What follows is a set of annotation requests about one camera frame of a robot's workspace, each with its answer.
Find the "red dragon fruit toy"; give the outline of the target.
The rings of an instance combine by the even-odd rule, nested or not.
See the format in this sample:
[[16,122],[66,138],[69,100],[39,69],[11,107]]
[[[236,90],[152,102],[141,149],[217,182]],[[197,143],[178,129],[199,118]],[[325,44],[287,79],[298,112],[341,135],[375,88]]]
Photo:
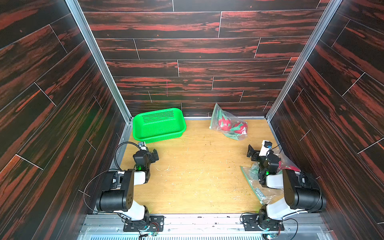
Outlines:
[[218,120],[218,129],[229,132],[232,128],[232,123],[230,119],[221,118]]
[[235,134],[246,135],[248,132],[248,125],[246,122],[237,122],[231,128],[231,131],[233,131]]

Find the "green perforated plastic tray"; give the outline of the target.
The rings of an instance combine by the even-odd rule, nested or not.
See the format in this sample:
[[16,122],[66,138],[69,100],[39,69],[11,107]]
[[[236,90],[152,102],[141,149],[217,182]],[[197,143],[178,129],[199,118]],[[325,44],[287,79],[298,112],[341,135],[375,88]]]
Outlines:
[[183,112],[178,108],[141,113],[133,118],[134,139],[148,144],[179,138],[186,129]]

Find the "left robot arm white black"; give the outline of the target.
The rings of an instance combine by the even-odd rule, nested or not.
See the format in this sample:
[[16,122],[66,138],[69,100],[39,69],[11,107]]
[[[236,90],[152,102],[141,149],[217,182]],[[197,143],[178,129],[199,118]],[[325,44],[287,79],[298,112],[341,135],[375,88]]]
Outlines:
[[121,216],[127,231],[144,231],[150,226],[150,214],[146,206],[134,200],[134,187],[148,183],[150,166],[159,160],[159,155],[157,150],[139,150],[133,158],[136,163],[134,169],[106,174],[96,207],[98,211]]

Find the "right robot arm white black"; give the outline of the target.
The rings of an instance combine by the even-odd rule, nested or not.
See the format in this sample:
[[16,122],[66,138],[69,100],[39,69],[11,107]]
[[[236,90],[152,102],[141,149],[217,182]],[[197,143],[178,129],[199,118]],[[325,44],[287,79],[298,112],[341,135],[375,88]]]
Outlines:
[[317,180],[301,171],[272,142],[263,141],[260,150],[248,146],[247,157],[256,165],[243,173],[262,207],[254,219],[244,220],[246,230],[282,231],[289,217],[325,209],[326,198]]

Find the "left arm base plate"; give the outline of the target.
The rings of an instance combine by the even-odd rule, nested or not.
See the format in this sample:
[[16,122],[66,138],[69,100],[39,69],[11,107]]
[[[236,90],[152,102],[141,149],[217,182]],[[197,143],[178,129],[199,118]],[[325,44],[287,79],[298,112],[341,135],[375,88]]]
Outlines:
[[160,215],[149,215],[143,220],[125,220],[123,232],[153,232],[158,233],[164,230],[165,217]]

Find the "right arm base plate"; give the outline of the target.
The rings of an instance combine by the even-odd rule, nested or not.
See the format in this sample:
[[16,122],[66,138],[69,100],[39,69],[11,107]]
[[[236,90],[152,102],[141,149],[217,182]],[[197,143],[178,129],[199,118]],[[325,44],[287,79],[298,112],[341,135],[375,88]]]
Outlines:
[[258,214],[244,213],[240,216],[240,222],[248,232],[281,232],[285,230],[282,221],[260,217]]

